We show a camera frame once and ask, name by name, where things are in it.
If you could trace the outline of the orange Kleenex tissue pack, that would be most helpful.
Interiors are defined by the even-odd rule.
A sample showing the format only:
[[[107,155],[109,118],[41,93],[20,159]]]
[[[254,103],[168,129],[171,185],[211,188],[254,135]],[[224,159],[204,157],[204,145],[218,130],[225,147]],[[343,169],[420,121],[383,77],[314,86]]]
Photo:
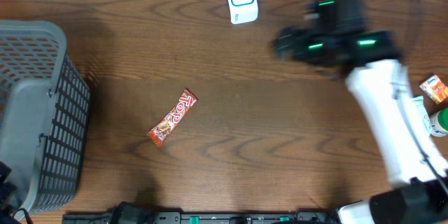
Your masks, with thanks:
[[[436,103],[440,104],[447,98],[447,85],[437,75],[422,82],[419,87]]]

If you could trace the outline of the teal wet wipes pack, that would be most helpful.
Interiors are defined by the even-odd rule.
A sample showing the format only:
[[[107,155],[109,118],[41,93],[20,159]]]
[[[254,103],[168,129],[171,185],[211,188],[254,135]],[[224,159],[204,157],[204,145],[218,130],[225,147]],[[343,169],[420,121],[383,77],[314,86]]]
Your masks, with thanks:
[[[431,127],[430,117],[429,117],[429,115],[426,111],[426,108],[424,106],[424,98],[422,96],[414,97],[414,98],[412,98],[412,101],[413,101],[414,105],[416,106],[416,109],[419,112],[419,115],[421,116],[421,120],[422,120],[422,123],[423,123],[423,126],[424,126],[426,132],[428,133],[428,135],[430,135],[432,132],[432,127]]]

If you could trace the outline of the red Top chocolate bar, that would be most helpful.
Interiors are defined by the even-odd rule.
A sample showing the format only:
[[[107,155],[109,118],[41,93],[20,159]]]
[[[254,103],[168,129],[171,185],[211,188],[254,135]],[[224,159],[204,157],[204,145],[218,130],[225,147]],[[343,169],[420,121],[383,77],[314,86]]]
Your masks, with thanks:
[[[188,88],[184,89],[175,107],[147,133],[156,146],[161,147],[163,145],[163,142],[194,106],[197,100],[198,98]]]

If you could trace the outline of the green lid jar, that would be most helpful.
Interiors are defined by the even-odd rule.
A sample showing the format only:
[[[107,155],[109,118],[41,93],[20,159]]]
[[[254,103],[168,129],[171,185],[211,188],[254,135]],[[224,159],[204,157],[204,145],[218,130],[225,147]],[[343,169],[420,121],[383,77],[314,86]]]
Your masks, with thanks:
[[[448,108],[434,113],[430,117],[431,135],[434,137],[445,137],[448,135]]]

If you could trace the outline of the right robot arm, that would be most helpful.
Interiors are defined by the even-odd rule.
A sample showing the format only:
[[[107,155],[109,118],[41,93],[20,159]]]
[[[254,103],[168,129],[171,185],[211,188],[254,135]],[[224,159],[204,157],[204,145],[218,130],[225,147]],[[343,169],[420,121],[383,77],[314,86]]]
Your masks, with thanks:
[[[339,69],[372,130],[392,189],[338,208],[333,223],[439,223],[447,219],[447,161],[412,99],[402,54],[387,31],[370,31],[362,0],[316,0],[308,29],[273,41],[279,60]]]

